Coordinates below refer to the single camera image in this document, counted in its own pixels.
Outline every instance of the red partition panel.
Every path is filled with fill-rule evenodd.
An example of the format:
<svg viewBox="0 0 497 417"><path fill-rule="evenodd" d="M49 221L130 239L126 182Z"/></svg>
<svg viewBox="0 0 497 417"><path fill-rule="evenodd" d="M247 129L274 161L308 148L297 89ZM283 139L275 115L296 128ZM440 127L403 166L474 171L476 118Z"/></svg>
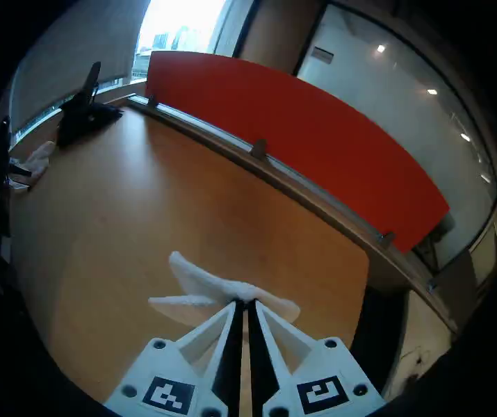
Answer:
<svg viewBox="0 0 497 417"><path fill-rule="evenodd" d="M249 143L266 139L271 156L379 232L394 232L403 252L449 210L429 176L391 136L294 76L224 56L156 51L146 91Z"/></svg>

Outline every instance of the sky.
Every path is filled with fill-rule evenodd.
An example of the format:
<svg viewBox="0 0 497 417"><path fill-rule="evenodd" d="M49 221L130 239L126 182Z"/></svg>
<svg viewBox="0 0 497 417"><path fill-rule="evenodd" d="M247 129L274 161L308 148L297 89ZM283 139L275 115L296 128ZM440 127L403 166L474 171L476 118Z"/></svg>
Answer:
<svg viewBox="0 0 497 417"><path fill-rule="evenodd" d="M138 48L151 48L158 33L176 32L181 26L200 32L198 44L205 52L221 9L226 0L152 0L144 16Z"/></svg>

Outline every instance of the white cloth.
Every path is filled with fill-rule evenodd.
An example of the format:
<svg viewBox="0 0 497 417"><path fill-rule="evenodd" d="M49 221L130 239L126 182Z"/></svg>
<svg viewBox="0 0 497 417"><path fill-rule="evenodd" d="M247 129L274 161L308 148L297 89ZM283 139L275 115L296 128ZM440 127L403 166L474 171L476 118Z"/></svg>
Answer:
<svg viewBox="0 0 497 417"><path fill-rule="evenodd" d="M216 277L188 262L180 253L169 256L171 271L187 295L151 297L149 304L177 322L196 327L232 300L249 302L257 298L278 316L293 322L300 314L297 304L251 285Z"/></svg>

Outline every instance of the glass wall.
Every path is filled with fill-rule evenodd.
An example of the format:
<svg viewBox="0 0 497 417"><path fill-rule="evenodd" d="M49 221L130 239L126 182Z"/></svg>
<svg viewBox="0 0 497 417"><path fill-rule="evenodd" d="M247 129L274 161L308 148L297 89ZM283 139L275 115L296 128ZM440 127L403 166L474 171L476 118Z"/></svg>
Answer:
<svg viewBox="0 0 497 417"><path fill-rule="evenodd" d="M473 121L434 68L386 29L330 5L298 77L382 127L436 184L450 212L430 266L471 244L494 207L496 178Z"/></svg>

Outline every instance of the wooden table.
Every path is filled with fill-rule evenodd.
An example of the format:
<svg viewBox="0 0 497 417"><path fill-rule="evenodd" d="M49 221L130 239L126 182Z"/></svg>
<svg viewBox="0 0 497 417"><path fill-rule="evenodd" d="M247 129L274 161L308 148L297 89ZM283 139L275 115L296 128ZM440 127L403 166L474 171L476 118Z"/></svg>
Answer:
<svg viewBox="0 0 497 417"><path fill-rule="evenodd" d="M98 401L151 338L190 330L147 303L182 295L168 266L174 250L293 300L308 335L352 342L364 251L253 174L131 109L57 151L36 187L14 197L11 215L32 319L61 370Z"/></svg>

